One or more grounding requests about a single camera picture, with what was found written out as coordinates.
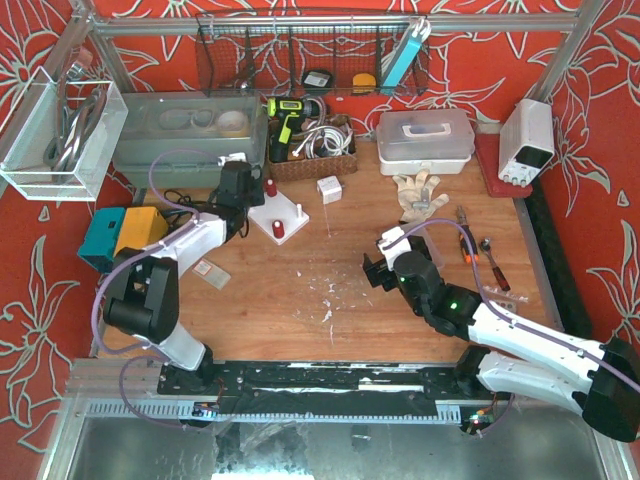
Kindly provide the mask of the clear tray of red parts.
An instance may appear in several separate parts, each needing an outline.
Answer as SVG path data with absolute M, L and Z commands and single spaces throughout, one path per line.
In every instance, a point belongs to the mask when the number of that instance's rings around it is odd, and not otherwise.
M 438 270 L 442 270 L 445 267 L 444 257 L 440 253 L 439 249 L 436 247 L 434 241 L 427 231 L 424 231 L 423 238 L 425 240 L 425 244 L 431 256 L 433 263 L 435 264 Z

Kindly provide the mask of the red spring part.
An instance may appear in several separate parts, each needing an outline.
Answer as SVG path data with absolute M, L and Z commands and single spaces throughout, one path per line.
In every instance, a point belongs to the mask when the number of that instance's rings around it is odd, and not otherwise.
M 272 222 L 272 232 L 276 239 L 282 239 L 285 235 L 284 225 L 280 220 L 274 220 Z

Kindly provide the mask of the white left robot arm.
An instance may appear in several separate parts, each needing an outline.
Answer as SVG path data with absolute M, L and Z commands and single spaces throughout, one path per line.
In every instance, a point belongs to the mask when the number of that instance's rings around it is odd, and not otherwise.
M 147 247 L 125 247 L 116 255 L 92 306 L 92 330 L 98 332 L 102 318 L 138 340 L 131 349 L 152 348 L 166 363 L 194 372 L 212 353 L 180 323 L 179 280 L 205 254 L 248 233 L 249 210 L 265 201 L 262 168 L 231 160 L 207 200 L 160 199 L 183 223 Z

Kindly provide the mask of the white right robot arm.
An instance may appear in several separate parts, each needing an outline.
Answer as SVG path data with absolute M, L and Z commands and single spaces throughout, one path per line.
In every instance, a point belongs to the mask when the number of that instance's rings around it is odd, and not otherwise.
M 382 259 L 363 258 L 372 287 L 397 289 L 438 333 L 470 342 L 456 366 L 468 395 L 481 389 L 541 400 L 579 415 L 617 441 L 639 434 L 639 354 L 559 332 L 518 316 L 479 293 L 445 282 L 417 238 L 380 241 Z

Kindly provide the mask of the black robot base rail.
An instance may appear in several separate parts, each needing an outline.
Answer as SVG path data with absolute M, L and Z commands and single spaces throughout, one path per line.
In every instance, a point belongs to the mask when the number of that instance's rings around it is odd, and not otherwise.
M 202 372 L 161 367 L 160 395 L 193 396 L 220 414 L 426 417 L 439 405 L 484 406 L 495 395 L 462 389 L 452 364 L 214 361 Z

